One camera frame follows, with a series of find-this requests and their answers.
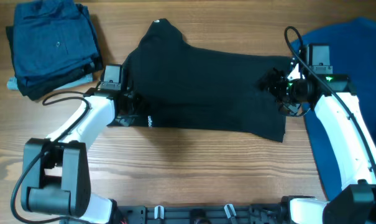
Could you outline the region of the black t-shirt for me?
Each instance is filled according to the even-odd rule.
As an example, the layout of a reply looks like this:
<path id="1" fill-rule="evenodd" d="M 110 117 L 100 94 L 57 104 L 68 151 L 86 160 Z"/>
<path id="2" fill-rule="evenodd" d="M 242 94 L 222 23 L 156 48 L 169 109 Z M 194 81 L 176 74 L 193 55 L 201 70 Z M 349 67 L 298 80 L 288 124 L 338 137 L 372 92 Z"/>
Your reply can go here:
<path id="1" fill-rule="evenodd" d="M 159 19 L 122 67 L 128 88 L 150 102 L 145 127 L 237 131 L 283 140 L 285 117 L 275 98 L 259 89 L 259 80 L 273 68 L 287 72 L 288 57 L 200 49 Z"/>

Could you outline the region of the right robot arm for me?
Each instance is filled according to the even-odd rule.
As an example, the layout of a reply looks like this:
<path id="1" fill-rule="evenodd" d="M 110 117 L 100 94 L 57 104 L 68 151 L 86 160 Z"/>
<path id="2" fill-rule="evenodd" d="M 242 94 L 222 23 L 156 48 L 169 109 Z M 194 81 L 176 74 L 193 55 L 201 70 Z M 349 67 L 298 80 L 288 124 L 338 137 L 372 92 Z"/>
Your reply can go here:
<path id="1" fill-rule="evenodd" d="M 291 72 L 273 69 L 259 81 L 285 116 L 302 116 L 309 104 L 326 131 L 337 160 L 341 193 L 331 201 L 285 197 L 287 223 L 376 223 L 376 146 L 364 123 L 348 75 L 333 72 L 326 44 L 300 47 Z"/>

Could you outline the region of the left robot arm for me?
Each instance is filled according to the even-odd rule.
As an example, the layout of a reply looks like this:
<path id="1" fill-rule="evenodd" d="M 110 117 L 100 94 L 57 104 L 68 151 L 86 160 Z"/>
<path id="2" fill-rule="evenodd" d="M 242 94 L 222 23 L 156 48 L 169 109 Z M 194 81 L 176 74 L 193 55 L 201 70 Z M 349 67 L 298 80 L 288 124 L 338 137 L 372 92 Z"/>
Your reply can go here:
<path id="1" fill-rule="evenodd" d="M 58 130 L 44 139 L 32 138 L 24 146 L 23 171 L 11 197 L 21 207 L 51 215 L 60 223 L 127 223 L 115 200 L 91 191 L 87 151 L 106 126 L 130 126 L 136 114 L 127 109 L 132 99 L 122 65 L 107 65 L 97 87 L 85 93 L 68 92 L 81 106 Z"/>

